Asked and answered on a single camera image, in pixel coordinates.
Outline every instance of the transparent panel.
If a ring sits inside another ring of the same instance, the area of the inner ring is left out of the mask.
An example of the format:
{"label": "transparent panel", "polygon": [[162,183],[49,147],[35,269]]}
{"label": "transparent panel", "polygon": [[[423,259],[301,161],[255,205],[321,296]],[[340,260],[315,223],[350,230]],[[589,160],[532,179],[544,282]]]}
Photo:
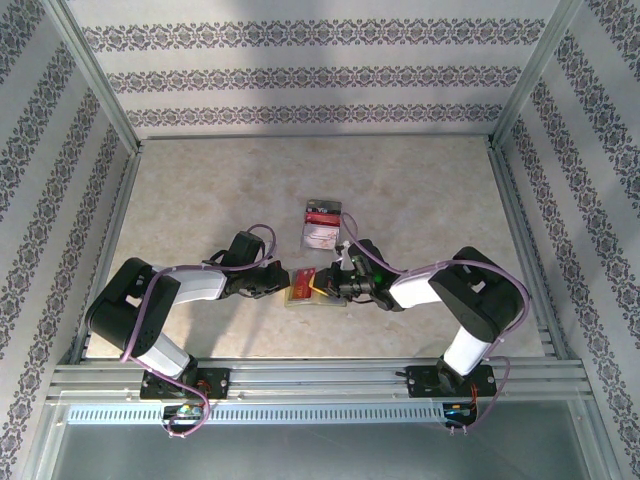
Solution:
{"label": "transparent panel", "polygon": [[53,478],[583,479],[564,402],[499,404],[477,431],[419,424],[207,426],[171,439],[160,426],[69,425]]}

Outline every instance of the black mounting plate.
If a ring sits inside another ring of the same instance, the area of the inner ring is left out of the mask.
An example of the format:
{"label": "black mounting plate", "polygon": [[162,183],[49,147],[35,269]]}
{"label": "black mounting plate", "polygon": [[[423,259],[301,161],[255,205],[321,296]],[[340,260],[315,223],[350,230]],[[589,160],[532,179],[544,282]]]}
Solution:
{"label": "black mounting plate", "polygon": [[410,398],[471,397],[472,384],[478,388],[479,397],[493,397],[497,391],[493,368],[490,365],[478,365],[455,394],[443,392],[438,388],[440,382],[436,365],[411,366],[404,371]]}
{"label": "black mounting plate", "polygon": [[[204,380],[211,387],[209,392],[210,400],[222,400],[227,398],[229,392],[229,376],[231,370],[228,368],[198,368],[196,372],[196,383]],[[159,379],[152,373],[144,372],[142,386],[140,387],[140,400],[187,400],[200,398],[197,395],[187,392],[182,395],[176,392],[172,385]]]}

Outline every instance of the metal cover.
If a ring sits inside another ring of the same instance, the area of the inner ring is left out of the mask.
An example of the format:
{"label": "metal cover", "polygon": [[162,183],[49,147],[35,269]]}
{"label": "metal cover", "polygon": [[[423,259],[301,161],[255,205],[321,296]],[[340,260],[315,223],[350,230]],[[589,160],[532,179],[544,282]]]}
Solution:
{"label": "metal cover", "polygon": [[[159,425],[165,404],[74,405],[69,424]],[[444,422],[442,404],[411,405],[323,404],[323,405],[212,405],[210,424],[223,425],[318,425],[354,423]]]}

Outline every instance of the beige floor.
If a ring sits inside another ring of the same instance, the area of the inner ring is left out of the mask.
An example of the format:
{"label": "beige floor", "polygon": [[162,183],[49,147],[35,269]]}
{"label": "beige floor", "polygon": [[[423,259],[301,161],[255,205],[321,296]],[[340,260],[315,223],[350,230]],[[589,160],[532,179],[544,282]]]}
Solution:
{"label": "beige floor", "polygon": [[[482,138],[427,136],[150,141],[111,273],[131,256],[197,263],[257,222],[276,230],[285,267],[329,265],[299,247],[309,198],[341,200],[399,268],[473,245],[520,276]],[[396,357],[439,356],[457,328],[442,304],[286,309],[280,292],[179,305],[164,332],[199,357]],[[498,352],[543,355],[533,318]],[[92,336],[88,356],[118,354]]]}

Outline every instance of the product package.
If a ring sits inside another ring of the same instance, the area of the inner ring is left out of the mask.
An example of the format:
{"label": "product package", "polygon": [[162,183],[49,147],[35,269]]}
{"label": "product package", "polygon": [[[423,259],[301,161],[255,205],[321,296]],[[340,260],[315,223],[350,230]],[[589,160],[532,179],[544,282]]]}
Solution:
{"label": "product package", "polygon": [[329,307],[346,307],[346,299],[329,297],[311,288],[311,282],[313,282],[315,274],[315,267],[299,268],[290,272],[291,286],[287,288],[285,292],[284,306],[324,305]]}
{"label": "product package", "polygon": [[340,236],[342,203],[331,200],[309,200],[302,228],[302,246],[333,250]]}

